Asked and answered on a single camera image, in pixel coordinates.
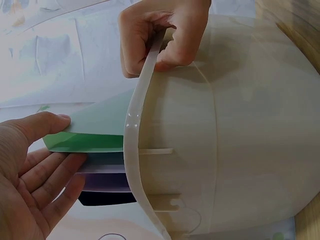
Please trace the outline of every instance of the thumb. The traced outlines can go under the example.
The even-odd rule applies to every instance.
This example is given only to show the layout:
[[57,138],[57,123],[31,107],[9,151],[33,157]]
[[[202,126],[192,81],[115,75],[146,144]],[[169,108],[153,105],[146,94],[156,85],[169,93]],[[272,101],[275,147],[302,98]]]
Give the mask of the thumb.
[[67,115],[55,115],[50,112],[40,112],[21,119],[6,121],[2,124],[10,125],[18,130],[21,138],[30,146],[33,142],[48,134],[56,134],[64,130],[71,122]]
[[184,14],[176,12],[172,17],[175,26],[172,38],[162,50],[155,66],[156,71],[167,71],[193,62],[208,22],[207,14]]

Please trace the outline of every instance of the right hand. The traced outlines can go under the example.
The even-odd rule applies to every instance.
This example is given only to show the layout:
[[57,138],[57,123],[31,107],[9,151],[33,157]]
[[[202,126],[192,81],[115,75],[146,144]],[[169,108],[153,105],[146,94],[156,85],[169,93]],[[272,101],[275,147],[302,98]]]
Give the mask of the right hand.
[[142,0],[119,16],[122,72],[138,77],[156,32],[174,28],[173,40],[162,50],[156,71],[187,66],[195,59],[208,22],[211,0]]

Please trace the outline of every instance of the left hand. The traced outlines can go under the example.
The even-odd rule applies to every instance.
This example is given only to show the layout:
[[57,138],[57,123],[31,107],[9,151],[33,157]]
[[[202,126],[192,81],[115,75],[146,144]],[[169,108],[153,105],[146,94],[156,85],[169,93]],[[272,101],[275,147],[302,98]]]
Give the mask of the left hand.
[[68,116],[41,112],[0,123],[0,239],[46,239],[79,197],[85,179],[75,173],[85,154],[27,154],[33,142],[70,122]]

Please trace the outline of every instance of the white plastic strip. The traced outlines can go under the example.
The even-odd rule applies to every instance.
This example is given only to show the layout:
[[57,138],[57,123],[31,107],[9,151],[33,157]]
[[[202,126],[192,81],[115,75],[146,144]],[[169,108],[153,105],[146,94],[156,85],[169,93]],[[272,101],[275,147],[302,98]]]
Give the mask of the white plastic strip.
[[132,194],[145,214],[161,233],[162,237],[165,240],[171,240],[169,233],[154,212],[144,191],[140,175],[138,148],[141,114],[164,36],[164,31],[156,36],[150,52],[146,57],[137,86],[133,92],[125,119],[123,155],[125,172]]

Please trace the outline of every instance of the paper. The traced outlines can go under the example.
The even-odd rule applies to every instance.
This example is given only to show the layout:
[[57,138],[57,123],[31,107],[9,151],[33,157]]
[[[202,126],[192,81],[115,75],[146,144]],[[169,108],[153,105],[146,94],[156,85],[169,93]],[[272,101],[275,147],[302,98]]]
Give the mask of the paper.
[[74,20],[46,22],[3,42],[0,108],[93,102],[83,101],[87,93]]
[[53,152],[122,152],[128,106],[133,91],[127,91],[71,115],[63,132],[43,138]]
[[82,174],[124,174],[123,152],[88,153],[78,173]]
[[0,45],[0,108],[100,102],[134,89],[120,60],[118,15],[130,1],[59,16]]
[[131,192],[125,173],[86,173],[83,190],[101,193]]
[[60,132],[43,138],[52,152],[106,153],[122,152],[123,136]]

